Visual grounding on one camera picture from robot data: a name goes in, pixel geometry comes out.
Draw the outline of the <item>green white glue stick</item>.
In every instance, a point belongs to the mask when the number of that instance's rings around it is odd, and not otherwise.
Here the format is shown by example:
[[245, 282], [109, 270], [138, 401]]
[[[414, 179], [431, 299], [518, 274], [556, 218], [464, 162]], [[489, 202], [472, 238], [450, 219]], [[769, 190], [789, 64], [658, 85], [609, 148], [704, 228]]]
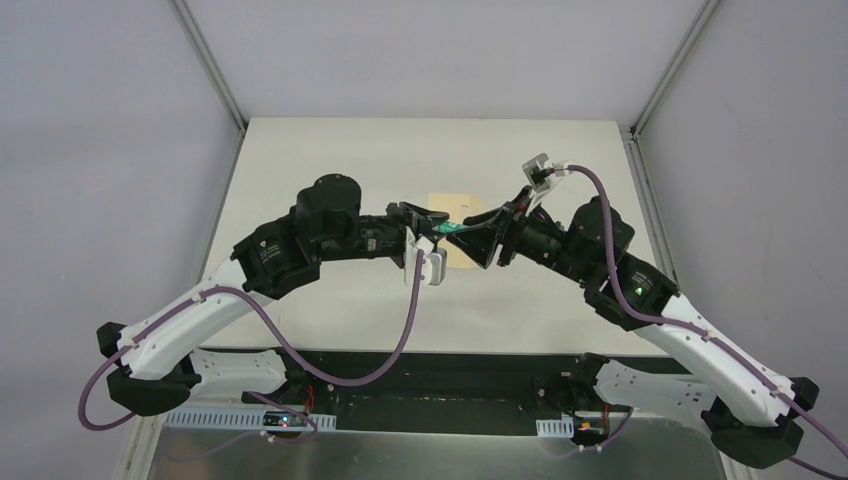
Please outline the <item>green white glue stick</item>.
[[448, 234], [453, 234], [453, 233], [459, 232], [459, 231], [461, 231], [465, 228], [466, 228], [466, 226], [462, 225], [462, 224], [457, 224], [457, 223], [453, 223], [453, 222], [444, 222], [444, 223], [437, 225], [434, 228], [434, 231], [438, 234], [448, 235]]

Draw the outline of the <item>cream paper envelope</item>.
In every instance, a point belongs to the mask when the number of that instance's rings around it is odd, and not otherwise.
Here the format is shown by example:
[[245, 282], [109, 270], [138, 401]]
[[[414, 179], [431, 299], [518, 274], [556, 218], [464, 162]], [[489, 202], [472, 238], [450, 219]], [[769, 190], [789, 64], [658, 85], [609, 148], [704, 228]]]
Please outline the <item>cream paper envelope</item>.
[[[483, 200], [479, 195], [461, 193], [430, 192], [427, 198], [427, 208], [433, 211], [447, 212], [449, 221], [456, 224], [461, 224], [467, 217], [484, 211]], [[439, 245], [447, 252], [446, 265], [449, 269], [477, 269], [477, 265], [470, 257], [447, 240], [442, 240]]]

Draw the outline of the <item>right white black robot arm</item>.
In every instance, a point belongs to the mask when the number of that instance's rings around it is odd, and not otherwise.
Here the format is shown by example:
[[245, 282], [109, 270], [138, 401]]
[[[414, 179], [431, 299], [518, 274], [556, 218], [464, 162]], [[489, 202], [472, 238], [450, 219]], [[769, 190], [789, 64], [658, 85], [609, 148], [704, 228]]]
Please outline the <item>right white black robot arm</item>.
[[590, 410], [603, 402], [674, 420], [756, 469], [793, 458], [804, 434], [798, 414], [814, 406], [818, 386], [740, 352], [670, 278], [628, 252], [633, 236], [599, 197], [563, 226], [522, 191], [498, 209], [465, 219], [447, 240], [482, 268], [505, 267], [522, 256], [574, 281], [598, 316], [683, 368], [680, 375], [648, 373], [585, 354], [567, 384], [576, 407]]

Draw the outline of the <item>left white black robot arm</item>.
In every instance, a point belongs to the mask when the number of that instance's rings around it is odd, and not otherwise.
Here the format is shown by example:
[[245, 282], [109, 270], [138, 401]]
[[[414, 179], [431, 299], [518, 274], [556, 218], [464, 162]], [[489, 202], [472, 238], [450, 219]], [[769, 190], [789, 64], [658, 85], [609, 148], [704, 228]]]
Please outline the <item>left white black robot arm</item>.
[[212, 336], [249, 313], [315, 282], [327, 261], [389, 258], [415, 286], [436, 285], [446, 254], [438, 246], [448, 214], [407, 202], [382, 215], [361, 211], [359, 184], [327, 174], [301, 190], [289, 212], [258, 226], [197, 285], [156, 315], [133, 325], [98, 329], [113, 364], [111, 400], [138, 416], [166, 413], [193, 398], [273, 396], [297, 402], [305, 378], [285, 365], [290, 347], [254, 353], [214, 352]]

